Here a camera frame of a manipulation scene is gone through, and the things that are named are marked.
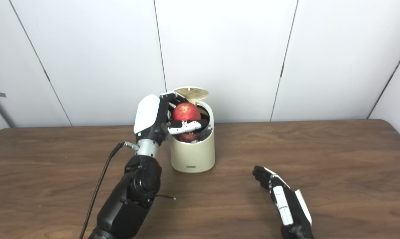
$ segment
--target open lid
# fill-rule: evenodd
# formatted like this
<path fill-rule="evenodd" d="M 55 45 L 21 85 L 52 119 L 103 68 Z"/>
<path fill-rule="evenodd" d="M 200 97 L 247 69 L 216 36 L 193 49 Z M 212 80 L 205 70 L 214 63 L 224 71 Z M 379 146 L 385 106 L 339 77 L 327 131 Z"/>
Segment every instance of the open lid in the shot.
<path fill-rule="evenodd" d="M 203 100 L 209 95 L 209 92 L 200 87 L 180 87 L 174 89 L 175 92 L 187 98 L 187 100 L 191 103 L 195 103 L 196 100 Z"/>

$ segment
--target robotic arm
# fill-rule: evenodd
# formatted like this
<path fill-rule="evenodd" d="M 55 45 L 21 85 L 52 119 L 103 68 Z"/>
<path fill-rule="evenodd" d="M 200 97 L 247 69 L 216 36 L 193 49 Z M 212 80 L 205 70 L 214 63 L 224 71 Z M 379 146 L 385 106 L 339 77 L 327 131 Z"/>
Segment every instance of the robotic arm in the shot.
<path fill-rule="evenodd" d="M 125 165 L 124 175 L 104 203 L 97 226 L 89 239 L 130 239 L 141 227 L 160 190 L 162 167 L 157 152 L 169 134 L 202 130 L 206 120 L 171 121 L 173 107 L 187 100 L 174 91 L 149 95 L 138 104 L 134 133 L 136 144 L 124 145 L 135 150 Z"/>
<path fill-rule="evenodd" d="M 269 190 L 278 209 L 283 239 L 314 239 L 311 215 L 300 190 L 291 190 L 278 174 L 265 167 L 255 166 L 253 175 L 264 189 Z"/>

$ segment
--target small trash bin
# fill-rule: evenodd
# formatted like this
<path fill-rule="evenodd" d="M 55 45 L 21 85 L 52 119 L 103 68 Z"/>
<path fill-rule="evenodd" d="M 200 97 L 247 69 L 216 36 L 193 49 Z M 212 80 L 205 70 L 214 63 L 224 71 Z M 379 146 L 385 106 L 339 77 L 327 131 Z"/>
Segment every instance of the small trash bin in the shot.
<path fill-rule="evenodd" d="M 174 136 L 170 136 L 172 166 L 185 173 L 207 171 L 215 165 L 215 125 L 212 109 L 200 100 L 206 98 L 209 93 L 198 87 L 181 87 L 174 91 L 195 104 L 202 119 L 207 119 L 209 125 L 200 132 L 196 141 L 191 143 L 181 142 Z"/>

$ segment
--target pomegranate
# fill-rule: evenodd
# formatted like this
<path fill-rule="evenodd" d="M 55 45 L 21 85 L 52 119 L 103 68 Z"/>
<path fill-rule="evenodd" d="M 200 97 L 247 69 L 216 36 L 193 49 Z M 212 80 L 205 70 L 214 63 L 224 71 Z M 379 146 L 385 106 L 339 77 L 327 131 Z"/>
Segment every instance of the pomegranate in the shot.
<path fill-rule="evenodd" d="M 188 121 L 201 119 L 201 115 L 197 107 L 189 102 L 180 103 L 177 105 L 172 115 L 174 120 Z M 187 143 L 197 139 L 198 136 L 198 133 L 180 133 L 175 135 L 178 140 Z"/>

